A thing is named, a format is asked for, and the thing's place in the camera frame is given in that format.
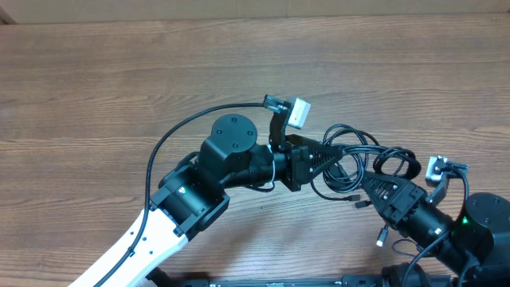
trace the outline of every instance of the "black cable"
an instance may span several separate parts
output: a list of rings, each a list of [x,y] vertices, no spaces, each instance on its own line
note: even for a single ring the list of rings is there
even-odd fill
[[[427,255],[434,247],[436,247],[438,244],[440,244],[441,242],[446,240],[448,238],[448,236],[449,236],[449,231],[445,231],[441,236],[439,236],[436,240],[434,240],[432,243],[430,243],[424,250],[420,251],[420,253],[418,253],[414,257],[413,261],[411,261],[409,266],[407,266],[407,270],[404,273],[404,278],[402,279],[402,287],[406,287],[406,282],[407,282],[407,278],[409,277],[409,273],[414,268],[416,263],[418,263],[418,261],[420,259],[422,259],[425,255]]]
[[[315,191],[315,193],[317,193],[317,195],[319,195],[321,198],[326,199],[326,200],[333,200],[333,201],[358,201],[358,200],[361,199],[361,195],[349,195],[349,196],[344,196],[344,197],[341,197],[341,198],[333,198],[333,197],[329,197],[329,196],[323,195],[323,194],[321,194],[317,190],[316,185],[313,183],[313,180],[310,181],[310,186],[312,187],[313,191]]]
[[[420,246],[420,245],[419,245],[419,244],[417,244],[416,242],[414,242],[414,241],[410,240],[410,239],[407,239],[407,238],[399,239],[399,240],[397,240],[396,242],[393,242],[393,244],[391,245],[391,249],[392,249],[395,253],[397,253],[397,254],[406,255],[406,256],[411,256],[412,258],[413,258],[413,257],[415,257],[416,255],[414,255],[414,254],[408,254],[407,252],[402,252],[402,251],[399,251],[399,250],[397,250],[397,249],[395,248],[397,244],[402,243],[402,242],[410,242],[410,243],[413,243],[413,244],[414,244],[414,246],[416,247],[416,249],[417,249],[417,250],[419,250],[419,246]]]
[[[217,107],[208,108],[208,109],[203,110],[201,112],[198,112],[198,113],[194,114],[193,116],[190,116],[187,119],[183,120],[182,122],[176,124],[170,131],[168,131],[159,140],[159,142],[154,147],[154,150],[152,150],[151,157],[149,158],[149,163],[147,164],[147,172],[146,172],[146,175],[145,175],[145,207],[144,207],[144,210],[143,210],[142,224],[140,225],[140,229],[138,231],[138,234],[136,235],[135,240],[133,241],[131,246],[129,246],[127,248],[127,251],[123,255],[123,257],[112,267],[112,269],[110,269],[110,271],[108,271],[106,273],[106,275],[104,275],[104,277],[102,277],[94,285],[95,287],[101,286],[103,283],[106,282],[106,280],[108,280],[110,278],[111,275],[114,274],[115,271],[118,270],[118,268],[126,261],[126,259],[128,259],[128,257],[130,257],[131,254],[133,254],[135,252],[135,247],[136,247],[136,245],[138,245],[138,242],[142,238],[143,231],[145,230],[145,226],[147,225],[147,219],[148,219],[148,216],[149,216],[149,210],[151,208],[151,173],[152,173],[152,165],[154,163],[154,159],[156,157],[156,154],[158,153],[159,148],[163,145],[165,140],[167,140],[167,138],[171,134],[173,134],[175,131],[177,131],[177,129],[179,129],[183,125],[191,122],[192,120],[194,120],[194,119],[196,119],[196,118],[198,118],[200,116],[203,116],[203,115],[208,114],[210,112],[215,112],[215,111],[218,111],[218,110],[222,110],[222,109],[225,109],[225,108],[247,108],[247,107],[260,107],[260,108],[263,108],[264,106],[262,105],[262,103],[244,103],[244,104],[224,104],[224,105],[220,105],[220,106],[217,106]]]
[[[254,187],[254,186],[250,186],[250,185],[247,185],[247,186],[243,186],[244,188],[248,188],[249,190],[252,190],[252,191],[259,191],[259,192],[271,192],[274,190],[274,182],[272,182],[272,186],[269,187],[269,188],[262,188],[262,187]]]
[[[462,183],[464,184],[464,203],[466,203],[468,201],[468,197],[469,197],[468,179],[465,177],[465,174],[463,172],[459,171],[459,169],[456,167],[453,168],[453,172],[455,172],[462,179]]]
[[[330,133],[337,128],[338,130],[330,135]],[[345,143],[333,143],[333,140],[339,136],[349,133],[354,133],[361,144],[348,145]],[[374,171],[379,174],[384,174],[383,165],[391,158],[401,160],[398,168],[393,173],[393,176],[404,179],[413,179],[418,176],[422,169],[422,166],[416,160],[416,156],[412,151],[401,147],[380,146],[379,142],[371,134],[355,129],[346,124],[335,124],[331,126],[324,133],[323,145],[328,147],[337,147],[341,150],[343,157],[349,155],[356,163],[356,171],[350,175],[343,170],[339,162],[336,163],[334,167],[331,167],[331,169],[327,169],[323,172],[324,182],[332,191],[337,193],[348,193],[360,188],[360,183],[368,168],[370,154],[376,155],[372,167],[374,168]],[[405,163],[408,164],[406,172],[404,174],[400,174]],[[312,189],[323,199],[348,200],[345,198],[336,199],[324,196],[313,186],[313,182],[311,182],[311,184]]]

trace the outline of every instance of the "black connector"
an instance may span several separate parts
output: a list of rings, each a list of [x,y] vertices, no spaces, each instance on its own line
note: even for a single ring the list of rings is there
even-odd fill
[[[370,200],[363,200],[361,202],[355,203],[354,207],[356,207],[357,209],[360,209],[360,208],[364,208],[364,207],[370,206],[371,204],[372,204],[372,201],[370,201]]]
[[[359,201],[361,199],[361,195],[349,195],[345,197],[348,201]]]
[[[386,238],[388,237],[388,226],[384,226],[379,232],[379,236],[377,237],[377,242],[375,243],[379,247],[384,246],[384,242],[386,242]]]

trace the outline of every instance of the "wooden table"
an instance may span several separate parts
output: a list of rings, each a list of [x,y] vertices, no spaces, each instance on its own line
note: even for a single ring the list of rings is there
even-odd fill
[[[76,279],[143,208],[147,159],[166,130],[266,93],[312,103],[305,136],[350,124],[424,166],[436,154],[469,163],[473,192],[510,199],[508,14],[2,26],[0,41],[0,285]],[[266,141],[269,111],[229,112]],[[172,136],[154,182],[225,113]],[[425,186],[423,175],[415,182]],[[309,186],[229,194],[230,208],[164,271],[338,277],[410,260],[390,250],[394,231],[375,246],[383,221],[371,207],[325,201]],[[440,208],[455,217],[461,198],[455,182]]]

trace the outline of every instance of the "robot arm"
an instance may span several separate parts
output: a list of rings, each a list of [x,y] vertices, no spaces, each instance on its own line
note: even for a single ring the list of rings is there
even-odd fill
[[[448,181],[465,179],[467,166],[441,157],[432,158],[426,178],[427,183],[436,189],[428,195],[410,181],[421,169],[412,151],[380,147],[367,133],[364,135],[369,136],[375,146],[367,145],[361,138],[362,145],[352,146],[332,144],[326,137],[321,143],[298,135],[286,135],[287,126],[302,128],[310,104],[301,99],[289,102],[266,96],[260,106],[273,112],[268,145],[257,144],[257,129],[246,117],[237,114],[220,117],[214,122],[200,152],[185,157],[159,183],[159,189],[151,196],[147,225],[136,248],[133,250],[131,243],[142,225],[143,211],[126,234],[73,286],[98,282],[126,250],[131,251],[130,256],[120,262],[120,267],[103,285],[136,286],[228,208],[230,197],[225,193],[226,188],[260,190],[267,182],[281,181],[290,191],[299,191],[301,185],[312,183],[320,174],[331,189],[353,187],[366,191],[370,200],[357,202],[356,207],[373,204],[386,222],[379,246],[383,245],[389,226],[402,236],[411,237],[427,251],[427,255],[435,256],[462,277],[469,269],[471,280],[508,279],[510,225],[506,221],[510,214],[505,212],[510,210],[510,202],[491,194],[466,196],[456,221],[436,208],[445,197]],[[355,157],[363,169],[358,171],[356,180],[350,182],[339,161],[343,155],[352,155],[353,151],[366,157],[364,161],[359,155]],[[375,172],[367,171],[367,153],[372,151],[378,154],[374,161]],[[383,174],[382,164],[398,153],[399,158],[414,164],[408,166],[404,175],[396,175],[396,172],[394,175]],[[360,196],[350,195],[337,200],[359,201]],[[431,285],[427,275],[415,265],[416,261],[411,265],[383,269],[383,279],[378,286]]]

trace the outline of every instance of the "wood grain surface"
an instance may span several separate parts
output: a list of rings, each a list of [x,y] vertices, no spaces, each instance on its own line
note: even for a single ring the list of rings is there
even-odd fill
[[[423,165],[436,154],[469,163],[473,192],[510,199],[508,14],[2,26],[0,70],[0,285],[79,277],[143,208],[147,159],[165,131],[266,93],[312,103],[302,135],[350,124]],[[266,142],[267,110],[204,116],[165,143],[155,183],[231,112]],[[425,186],[423,175],[415,182]],[[309,186],[228,193],[230,208],[164,271],[338,277],[410,260],[375,246],[383,221],[371,207]],[[440,208],[455,217],[461,198],[453,183]]]

